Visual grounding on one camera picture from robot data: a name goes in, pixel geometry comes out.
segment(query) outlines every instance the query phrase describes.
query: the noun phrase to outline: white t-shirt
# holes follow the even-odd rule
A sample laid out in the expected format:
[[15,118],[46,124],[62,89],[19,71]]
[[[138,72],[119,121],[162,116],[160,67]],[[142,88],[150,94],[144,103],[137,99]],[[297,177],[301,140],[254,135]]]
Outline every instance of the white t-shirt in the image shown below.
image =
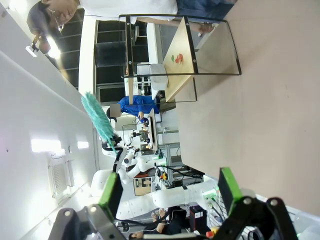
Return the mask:
[[[101,21],[118,21],[119,15],[122,14],[175,15],[178,12],[176,0],[80,0],[80,5],[85,10],[84,15],[90,15]],[[167,21],[174,19],[169,16],[150,16],[150,18]],[[136,20],[136,17],[131,17],[132,24],[135,24]]]

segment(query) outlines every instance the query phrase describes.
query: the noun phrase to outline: person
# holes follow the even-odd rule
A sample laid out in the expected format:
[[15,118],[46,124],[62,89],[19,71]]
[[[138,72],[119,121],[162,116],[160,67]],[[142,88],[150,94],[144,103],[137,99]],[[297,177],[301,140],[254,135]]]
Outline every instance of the person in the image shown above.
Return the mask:
[[[138,117],[138,119],[145,123],[147,119],[144,117],[145,114],[149,114],[151,110],[154,110],[155,114],[164,113],[166,111],[172,110],[176,107],[174,102],[165,102],[165,99],[159,99],[158,97],[155,100],[152,99],[152,96],[143,96],[143,95],[134,95],[133,104],[129,104],[129,97],[125,96],[117,104],[120,104],[120,110],[122,113],[127,113]],[[106,111],[106,116],[111,120],[113,119],[117,122],[116,117],[110,116],[110,108]]]
[[[134,239],[143,239],[144,234],[164,234],[164,235],[174,235],[180,234],[182,229],[187,229],[190,227],[189,220],[186,219],[187,212],[180,208],[179,206],[175,206],[171,208],[171,222],[161,222],[157,225],[155,229],[148,230],[145,229],[144,231],[133,232],[129,235],[129,240]],[[159,209],[159,217],[162,218],[166,212],[160,208]],[[151,214],[153,218],[153,222],[157,220],[157,215]]]
[[[118,20],[119,15],[165,14],[223,19],[237,0],[41,0],[29,11],[27,24],[31,33],[39,36],[51,34],[52,29],[61,30],[76,13],[79,6],[85,15],[100,21]],[[136,21],[178,26],[172,16],[132,17]],[[212,24],[190,23],[191,29],[208,33]]]

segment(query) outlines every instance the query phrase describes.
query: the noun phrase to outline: blue coat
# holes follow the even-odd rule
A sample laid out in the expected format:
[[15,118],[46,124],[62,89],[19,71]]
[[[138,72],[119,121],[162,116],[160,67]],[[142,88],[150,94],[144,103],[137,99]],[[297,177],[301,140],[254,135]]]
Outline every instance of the blue coat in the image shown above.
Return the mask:
[[149,114],[152,109],[154,109],[155,114],[159,113],[159,109],[155,104],[155,100],[152,100],[152,96],[134,95],[132,105],[129,104],[129,97],[125,96],[118,102],[118,104],[121,105],[121,112],[131,114],[136,117],[138,117],[139,112]]

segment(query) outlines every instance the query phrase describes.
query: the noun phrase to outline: blue jeans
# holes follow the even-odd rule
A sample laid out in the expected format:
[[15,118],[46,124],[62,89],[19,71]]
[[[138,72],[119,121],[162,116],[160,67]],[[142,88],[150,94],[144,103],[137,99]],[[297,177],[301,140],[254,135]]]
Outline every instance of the blue jeans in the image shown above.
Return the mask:
[[[225,0],[176,0],[178,15],[222,20],[234,6]],[[193,22],[219,23],[217,20],[189,18]]]

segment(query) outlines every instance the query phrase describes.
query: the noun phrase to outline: man with glasses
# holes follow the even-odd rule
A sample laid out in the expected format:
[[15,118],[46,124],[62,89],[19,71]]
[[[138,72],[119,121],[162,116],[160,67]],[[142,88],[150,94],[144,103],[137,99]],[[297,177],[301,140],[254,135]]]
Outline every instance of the man with glasses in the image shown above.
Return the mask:
[[[126,14],[166,14],[187,15],[200,18],[223,19],[237,0],[42,0],[29,11],[27,24],[35,35],[45,36],[51,30],[62,30],[79,6],[85,15],[100,21],[117,21],[119,15]],[[132,17],[136,21],[178,26],[174,17]],[[199,33],[213,30],[211,24],[191,23],[190,27]]]

